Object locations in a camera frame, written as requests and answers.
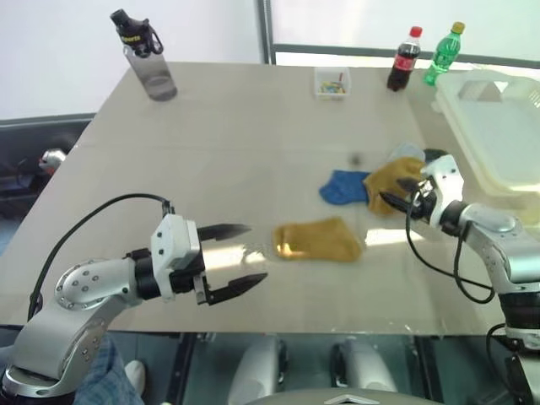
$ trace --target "water bottle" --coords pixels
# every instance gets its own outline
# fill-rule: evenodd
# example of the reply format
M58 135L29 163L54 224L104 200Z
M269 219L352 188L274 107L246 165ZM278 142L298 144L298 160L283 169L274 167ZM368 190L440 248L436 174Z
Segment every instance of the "water bottle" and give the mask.
M123 9L111 14L111 19L124 44L124 55L148 97L156 101L167 101L175 97L177 90L163 58L163 44L149 20L131 19Z

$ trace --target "table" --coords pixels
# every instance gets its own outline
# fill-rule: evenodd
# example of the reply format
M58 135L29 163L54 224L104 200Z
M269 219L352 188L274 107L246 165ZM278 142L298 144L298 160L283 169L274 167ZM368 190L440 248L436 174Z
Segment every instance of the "table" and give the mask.
M316 100L312 69L171 63L179 95L148 99L128 71L87 127L0 257L0 323L25 322L28 295L56 241L78 219L126 192L169 198L176 212L203 226L249 224L233 240L205 242L213 288L247 273L268 277L240 298L208 307L193 294L126 310L112 329L217 332L376 332L481 334L503 321L498 302L475 305L449 279L423 267L405 243L404 217L379 218L364 204L334 207L318 188L334 169L376 170L399 143L445 148L467 179L465 197L482 200L434 91L414 74L405 92L386 90L386 69L351 69L343 102ZM286 262L271 246L273 227L339 215L364 241L352 264ZM42 292L90 257L123 257L149 246L159 223L155 202L108 208L61 249ZM418 248L450 268L456 241L416 224ZM472 251L462 275L488 282Z

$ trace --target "yellow sock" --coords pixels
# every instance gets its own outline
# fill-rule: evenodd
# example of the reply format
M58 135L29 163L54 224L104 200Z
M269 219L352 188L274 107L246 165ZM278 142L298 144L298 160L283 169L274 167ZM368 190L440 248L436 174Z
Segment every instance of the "yellow sock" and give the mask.
M397 179L411 177L420 181L422 175L420 169L425 163L422 160L415 158L400 158L382 166L378 171L368 175L364 180L365 189L368 192L370 201L368 209L372 213L388 215L394 213L395 210L388 205L381 197L379 192L390 192L401 198L405 198L408 192L403 190Z
M284 259L354 262L361 252L353 233L339 217L279 226L273 231L273 245Z

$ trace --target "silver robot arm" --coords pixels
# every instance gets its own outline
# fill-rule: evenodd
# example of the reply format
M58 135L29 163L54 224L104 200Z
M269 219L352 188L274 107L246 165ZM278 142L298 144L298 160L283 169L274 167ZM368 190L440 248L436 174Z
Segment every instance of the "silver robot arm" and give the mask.
M414 219L448 235L461 236L483 260L505 314L510 387L520 403L540 403L540 242L519 219L482 204L462 201L463 179L451 155L426 165L425 181L414 190ZM382 193L394 208L409 202Z
M67 270L54 297L18 335L13 362L2 379L0 404L25 399L71 403L107 327L143 300L161 296L168 302L194 289L199 304L212 305L254 287L265 273L210 291L200 245L201 240L227 239L247 230L232 224L197 229L194 222L167 214L152 235L152 253L142 249L123 259L88 260Z

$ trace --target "white sneaker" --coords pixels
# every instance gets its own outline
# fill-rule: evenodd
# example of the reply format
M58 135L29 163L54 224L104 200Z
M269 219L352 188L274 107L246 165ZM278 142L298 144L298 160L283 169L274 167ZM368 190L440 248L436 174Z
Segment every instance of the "white sneaker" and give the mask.
M127 379L132 383L133 388L139 396L143 395L144 386L146 385L146 368L139 360L132 360L124 367Z

